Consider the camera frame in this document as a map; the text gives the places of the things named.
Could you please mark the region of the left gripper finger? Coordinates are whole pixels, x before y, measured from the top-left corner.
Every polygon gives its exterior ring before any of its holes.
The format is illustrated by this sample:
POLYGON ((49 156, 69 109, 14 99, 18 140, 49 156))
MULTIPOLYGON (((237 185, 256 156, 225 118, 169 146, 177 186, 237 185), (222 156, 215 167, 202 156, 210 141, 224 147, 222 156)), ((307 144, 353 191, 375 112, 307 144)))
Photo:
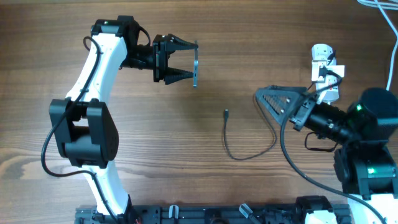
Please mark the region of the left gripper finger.
POLYGON ((166 68, 164 72, 164 82, 166 85, 188 78, 193 78, 193 72, 177 68, 166 68))
POLYGON ((197 48, 198 44, 187 42, 173 34, 168 34, 166 36, 166 51, 168 52, 175 52, 178 50, 193 50, 197 48))

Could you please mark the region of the smartphone with teal screen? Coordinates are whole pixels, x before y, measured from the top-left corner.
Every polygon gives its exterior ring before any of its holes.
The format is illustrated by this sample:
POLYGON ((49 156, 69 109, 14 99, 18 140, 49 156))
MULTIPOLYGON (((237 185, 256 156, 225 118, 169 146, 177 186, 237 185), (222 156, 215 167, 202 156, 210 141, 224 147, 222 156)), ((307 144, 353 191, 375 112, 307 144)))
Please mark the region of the smartphone with teal screen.
POLYGON ((198 78, 198 41, 195 40, 194 43, 197 45, 194 49, 194 61, 193 61, 193 87, 197 87, 198 78))

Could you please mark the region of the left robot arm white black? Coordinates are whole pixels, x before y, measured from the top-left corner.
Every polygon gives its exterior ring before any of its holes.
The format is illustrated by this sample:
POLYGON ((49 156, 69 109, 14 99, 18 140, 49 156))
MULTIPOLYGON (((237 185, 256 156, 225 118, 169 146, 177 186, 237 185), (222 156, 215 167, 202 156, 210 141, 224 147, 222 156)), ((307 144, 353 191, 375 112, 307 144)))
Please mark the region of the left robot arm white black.
POLYGON ((77 213, 77 223, 138 223, 129 194, 119 178, 115 157, 119 133, 108 109, 108 101, 119 70, 150 70, 155 82, 169 85, 197 79, 197 70, 168 65, 179 50, 198 50, 173 34, 157 35, 144 45, 138 40, 144 28, 132 16, 99 19, 83 39, 88 58, 78 80, 66 97, 51 101, 52 123, 47 139, 54 139, 58 153, 70 161, 76 175, 84 175, 96 206, 77 213))

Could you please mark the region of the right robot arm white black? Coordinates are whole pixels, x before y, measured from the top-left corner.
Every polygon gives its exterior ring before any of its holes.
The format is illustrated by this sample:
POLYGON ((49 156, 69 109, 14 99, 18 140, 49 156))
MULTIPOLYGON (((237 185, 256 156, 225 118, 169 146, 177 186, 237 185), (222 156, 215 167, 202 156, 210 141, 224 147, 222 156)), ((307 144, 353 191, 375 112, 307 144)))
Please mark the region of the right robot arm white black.
POLYGON ((370 221, 372 212, 380 223, 397 209, 397 165, 388 148, 397 129, 397 98, 383 88, 364 90, 347 111, 319 102, 321 88, 309 92, 305 87, 269 86, 255 92, 255 98, 280 125, 280 146, 287 162, 308 182, 365 207, 353 212, 355 218, 370 221), (300 131, 308 128, 342 147, 334 152, 334 170, 342 189, 325 186, 304 174, 290 158, 285 146, 287 122, 300 131))

